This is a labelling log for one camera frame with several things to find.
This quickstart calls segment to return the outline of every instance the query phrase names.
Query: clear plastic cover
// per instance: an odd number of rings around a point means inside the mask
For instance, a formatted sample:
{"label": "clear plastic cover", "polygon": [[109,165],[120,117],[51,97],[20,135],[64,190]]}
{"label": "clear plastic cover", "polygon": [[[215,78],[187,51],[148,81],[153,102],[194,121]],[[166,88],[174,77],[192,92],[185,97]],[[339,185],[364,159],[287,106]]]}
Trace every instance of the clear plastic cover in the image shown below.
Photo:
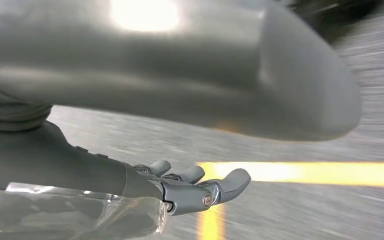
{"label": "clear plastic cover", "polygon": [[24,183],[0,190],[0,240],[124,240],[161,233],[166,220],[154,197]]}

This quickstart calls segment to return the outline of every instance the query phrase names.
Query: yellow road line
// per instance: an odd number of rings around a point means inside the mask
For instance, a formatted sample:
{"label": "yellow road line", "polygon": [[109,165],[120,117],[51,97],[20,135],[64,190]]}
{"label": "yellow road line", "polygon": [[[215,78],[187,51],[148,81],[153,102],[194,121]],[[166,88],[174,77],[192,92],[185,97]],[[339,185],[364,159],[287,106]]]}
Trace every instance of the yellow road line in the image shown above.
{"label": "yellow road line", "polygon": [[[384,187],[384,162],[200,162],[205,179],[245,169],[257,182]],[[198,239],[223,240],[222,205],[200,212]]]}

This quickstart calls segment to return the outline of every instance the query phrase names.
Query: gray cylinder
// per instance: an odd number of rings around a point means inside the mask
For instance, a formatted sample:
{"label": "gray cylinder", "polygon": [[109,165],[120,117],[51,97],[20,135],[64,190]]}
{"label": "gray cylinder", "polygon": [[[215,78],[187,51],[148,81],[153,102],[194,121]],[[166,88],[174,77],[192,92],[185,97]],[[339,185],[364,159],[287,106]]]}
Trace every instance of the gray cylinder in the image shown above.
{"label": "gray cylinder", "polygon": [[294,141],[340,137],[361,115],[349,68],[272,0],[0,0],[0,92],[29,111],[84,107]]}

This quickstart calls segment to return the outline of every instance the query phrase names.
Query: asphalt road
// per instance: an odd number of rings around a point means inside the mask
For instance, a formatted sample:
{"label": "asphalt road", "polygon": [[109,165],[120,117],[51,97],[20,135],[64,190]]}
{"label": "asphalt road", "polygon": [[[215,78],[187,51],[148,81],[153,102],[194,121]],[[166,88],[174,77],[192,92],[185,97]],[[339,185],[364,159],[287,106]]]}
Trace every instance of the asphalt road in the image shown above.
{"label": "asphalt road", "polygon": [[[359,76],[361,125],[322,143],[283,143],[108,112],[55,107],[50,120],[68,140],[131,164],[169,160],[175,171],[196,162],[384,162],[384,6],[335,47]],[[169,219],[163,235],[195,239],[196,215]],[[384,240],[384,188],[252,182],[226,205],[231,240]]]}

